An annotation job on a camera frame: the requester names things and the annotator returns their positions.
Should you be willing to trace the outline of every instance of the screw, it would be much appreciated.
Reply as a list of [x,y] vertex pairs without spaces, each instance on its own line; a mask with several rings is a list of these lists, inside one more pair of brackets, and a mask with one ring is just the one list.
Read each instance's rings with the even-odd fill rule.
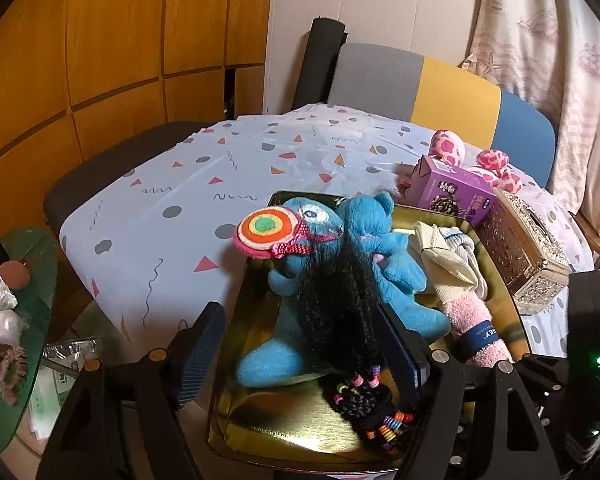
[[513,365],[509,361],[498,361],[498,370],[510,374],[513,371]]
[[100,368],[100,361],[98,359],[89,359],[84,364],[84,369],[87,370],[88,372],[94,372],[98,368]]
[[444,350],[434,350],[431,353],[431,358],[437,363],[444,364],[449,361],[449,354]]
[[154,363],[164,361],[167,358],[167,351],[164,348],[156,348],[149,352],[149,360]]

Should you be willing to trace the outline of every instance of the pink patterned curtain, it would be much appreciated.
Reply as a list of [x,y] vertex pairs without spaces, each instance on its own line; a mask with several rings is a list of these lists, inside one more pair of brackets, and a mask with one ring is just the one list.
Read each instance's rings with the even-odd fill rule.
[[482,0],[463,67],[533,105],[557,132],[547,188],[600,232],[600,21],[584,0]]

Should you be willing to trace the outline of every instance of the tablecloth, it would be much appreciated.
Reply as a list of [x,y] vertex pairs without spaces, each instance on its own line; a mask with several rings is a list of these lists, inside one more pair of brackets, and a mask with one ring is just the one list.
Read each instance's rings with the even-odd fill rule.
[[[207,301],[231,313],[244,256],[235,225],[278,190],[352,196],[397,192],[433,132],[334,105],[243,116],[192,134],[138,166],[64,222],[61,245],[102,311],[138,351],[165,346]],[[478,149],[467,147],[472,165]],[[570,216],[533,179],[520,196],[546,221],[574,270],[593,269]],[[567,290],[523,317],[533,352],[564,355]]]

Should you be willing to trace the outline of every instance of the white cloth glove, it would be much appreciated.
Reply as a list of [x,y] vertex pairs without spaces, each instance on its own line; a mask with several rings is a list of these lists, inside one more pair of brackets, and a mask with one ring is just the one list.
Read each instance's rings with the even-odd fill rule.
[[471,237],[463,233],[458,227],[439,227],[440,233],[443,235],[446,244],[453,252],[460,256],[469,264],[471,270],[478,278],[478,286],[475,288],[475,295],[481,300],[487,298],[487,281],[480,273],[478,260],[475,259],[475,244]]
[[418,222],[415,231],[410,243],[420,255],[427,281],[440,301],[448,303],[473,292],[478,285],[477,276],[468,262],[449,248],[438,228]]

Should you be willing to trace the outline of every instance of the blue stuffed animal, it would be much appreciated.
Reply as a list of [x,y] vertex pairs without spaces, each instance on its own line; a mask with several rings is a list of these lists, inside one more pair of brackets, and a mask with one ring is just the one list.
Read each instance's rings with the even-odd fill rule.
[[394,200],[382,192],[375,197],[349,198],[336,212],[349,233],[359,238],[365,254],[374,255],[373,270],[382,301],[394,308],[405,327],[433,343],[449,333],[449,318],[416,303],[414,293],[426,288],[427,278],[407,253],[408,236],[391,232],[393,211]]
[[[414,291],[426,287],[426,277],[406,252],[408,237],[391,232],[394,202],[384,192],[376,197],[357,196],[338,206],[337,213],[307,198],[294,198],[283,204],[304,220],[312,235],[323,237],[322,248],[335,253],[345,223],[351,236],[359,240],[365,254],[373,255],[373,272],[382,300],[391,304],[409,329],[433,342],[449,332],[448,318],[437,310],[416,303]],[[298,240],[310,245],[309,240]],[[299,302],[307,256],[288,254],[274,260],[269,272],[271,290],[281,296],[280,314],[271,338],[247,354],[238,364],[236,377],[240,384],[266,387],[310,380],[333,371],[319,362],[307,349],[299,325]]]

